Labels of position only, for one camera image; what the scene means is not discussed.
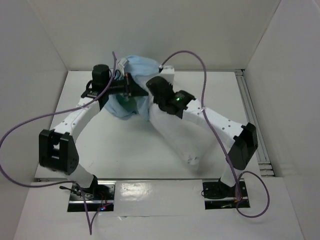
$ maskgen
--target gray wall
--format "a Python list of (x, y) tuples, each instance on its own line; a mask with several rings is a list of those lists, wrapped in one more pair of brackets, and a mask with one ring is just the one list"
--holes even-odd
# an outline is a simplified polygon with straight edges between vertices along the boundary
[[(163, 61), (187, 49), (209, 69), (243, 69), (280, 0), (28, 0), (69, 70), (112, 65), (111, 51)], [(200, 69), (191, 56), (176, 69)]]
[[(66, 67), (25, 0), (0, 1), (0, 136), (14, 125), (55, 110)], [(38, 134), (51, 118), (14, 131), (4, 142), (0, 162), (16, 180), (30, 183), (38, 164)], [(27, 188), (0, 176), (0, 238), (14, 237)]]
[(319, 6), (282, 0), (245, 71), (270, 159), (306, 240), (320, 236)]

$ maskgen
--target blue cloth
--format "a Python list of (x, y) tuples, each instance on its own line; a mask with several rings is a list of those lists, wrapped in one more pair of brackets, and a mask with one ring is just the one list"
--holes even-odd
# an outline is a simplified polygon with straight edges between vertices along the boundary
[[(127, 65), (124, 67), (126, 73), (130, 73), (133, 80), (143, 89), (146, 90), (146, 82), (158, 75), (159, 63), (153, 59), (130, 55)], [(128, 120), (136, 114), (140, 114), (143, 118), (149, 120), (149, 97), (124, 97), (123, 94), (113, 94), (109, 96), (109, 100), (104, 107), (114, 116)]]

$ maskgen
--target purple cable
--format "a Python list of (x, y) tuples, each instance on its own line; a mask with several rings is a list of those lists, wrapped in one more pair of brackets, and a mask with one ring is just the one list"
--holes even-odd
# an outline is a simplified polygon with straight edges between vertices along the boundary
[[(222, 148), (222, 151), (225, 155), (225, 159), (227, 161), (227, 163), (229, 164), (230, 166), (230, 169), (232, 171), (232, 175), (234, 177), (234, 181), (235, 181), (235, 197), (236, 199), (238, 200), (238, 203), (236, 205), (236, 210), (244, 217), (247, 217), (247, 218), (257, 218), (257, 217), (260, 217), (261, 215), (263, 215), (269, 208), (269, 205), (270, 205), (270, 195), (269, 195), (269, 191), (267, 189), (267, 186), (265, 185), (264, 181), (258, 176), (256, 175), (255, 173), (251, 172), (251, 171), (244, 171), (240, 174), (239, 178), (237, 178), (237, 175), (236, 175), (236, 172), (235, 172), (235, 169), (232, 165), (232, 162), (231, 162), (231, 159), (227, 153), (227, 150), (222, 142), (222, 140), (220, 139), (217, 131), (215, 130), (215, 128), (211, 125), (209, 119), (208, 119), (208, 116), (207, 116), (207, 113), (206, 113), (206, 108), (205, 108), (205, 91), (206, 91), (206, 85), (207, 85), (207, 68), (206, 68), (206, 65), (204, 63), (204, 61), (196, 54), (194, 53), (193, 51), (189, 51), (189, 50), (180, 50), (180, 51), (176, 51), (174, 53), (172, 53), (170, 56), (168, 56), (166, 58), (166, 60), (163, 61), (163, 63), (160, 65), (160, 66), (164, 66), (166, 64), (166, 62), (171, 59), (173, 56), (177, 55), (177, 54), (180, 54), (180, 53), (187, 53), (187, 54), (191, 54), (193, 56), (195, 56), (199, 62), (201, 63), (201, 66), (202, 66), (202, 69), (203, 69), (203, 74), (204, 74), (204, 80), (203, 80), (203, 87), (202, 87), (202, 93), (201, 93), (201, 108), (203, 109), (203, 116), (204, 116), (204, 119), (206, 121), (206, 123), (208, 124), (209, 128), (211, 129), (211, 131), (213, 132), (213, 134), (215, 135), (217, 141), (219, 142), (221, 148)], [(239, 204), (241, 203), (240, 199), (241, 199), (241, 189), (240, 189), (240, 184), (239, 184), (239, 181), (240, 181), (240, 178), (242, 177), (242, 175), (244, 173), (249, 173), (249, 174), (252, 174), (254, 176), (256, 176), (260, 182), (262, 183), (264, 189), (265, 189), (265, 192), (266, 192), (266, 195), (267, 195), (267, 205), (265, 207), (265, 209), (259, 213), (258, 215), (254, 215), (254, 216), (249, 216), (249, 215), (245, 215), (243, 214), (242, 212), (239, 211)]]
[[(34, 118), (31, 118), (27, 121), (24, 121), (22, 123), (19, 123), (18, 125), (14, 126), (13, 128), (11, 128), (9, 131), (7, 131), (3, 137), (1, 138), (0, 140), (0, 149), (2, 147), (2, 144), (4, 143), (5, 139), (7, 138), (7, 136), (9, 134), (11, 134), (14, 130), (16, 130), (17, 128), (25, 125), (25, 124), (28, 124), (28, 123), (31, 123), (35, 120), (39, 120), (39, 119), (43, 119), (43, 118), (46, 118), (46, 117), (49, 117), (49, 116), (54, 116), (54, 115), (59, 115), (59, 114), (65, 114), (65, 113), (69, 113), (69, 112), (73, 112), (73, 111), (77, 111), (79, 109), (82, 109), (82, 108), (85, 108), (87, 106), (89, 106), (90, 104), (92, 104), (93, 102), (99, 100), (103, 94), (105, 94), (105, 92), (107, 91), (107, 89), (109, 88), (109, 86), (111, 85), (114, 77), (115, 77), (115, 73), (116, 73), (116, 63), (117, 63), (117, 58), (116, 58), (116, 54), (115, 52), (113, 51), (112, 52), (112, 56), (113, 56), (113, 70), (112, 70), (112, 74), (111, 74), (111, 78), (110, 78), (110, 81), (109, 83), (107, 84), (107, 86), (105, 87), (105, 89), (96, 97), (94, 98), (92, 101), (88, 102), (87, 104), (83, 105), (83, 106), (80, 106), (80, 107), (75, 107), (75, 108), (72, 108), (72, 109), (67, 109), (67, 110), (63, 110), (63, 111), (57, 111), (57, 112), (53, 112), (53, 113), (48, 113), (48, 114), (44, 114), (44, 115), (40, 115), (40, 116), (37, 116), (37, 117), (34, 117)], [(14, 180), (13, 178), (11, 178), (6, 172), (5, 170), (3, 169), (2, 165), (1, 165), (1, 162), (0, 162), (0, 173), (6, 178), (8, 179), (10, 182), (12, 182), (13, 184), (16, 184), (16, 185), (19, 185), (21, 187), (25, 187), (25, 188), (44, 188), (44, 187), (50, 187), (50, 186), (54, 186), (54, 185), (59, 185), (59, 184), (67, 184), (67, 183), (75, 183), (77, 184), (76, 182), (74, 181), (60, 181), (60, 182), (55, 182), (55, 183), (50, 183), (50, 184), (44, 184), (44, 185), (28, 185), (28, 184), (24, 184), (24, 183), (21, 183), (21, 182), (18, 182), (16, 180)], [(83, 191), (81, 190), (81, 187), (79, 186), (80, 188), (80, 191), (81, 191), (81, 195), (83, 197), (83, 203), (84, 203), (84, 210), (85, 210), (85, 214), (86, 214), (86, 218), (87, 218), (87, 221), (88, 221), (88, 225), (89, 225), (89, 231), (90, 231), (90, 235), (92, 235), (92, 222), (93, 222), (93, 219), (90, 223), (90, 218), (89, 218), (89, 213), (88, 213), (88, 207), (87, 207), (87, 202), (86, 202), (86, 198), (85, 198), (85, 194), (83, 193)]]

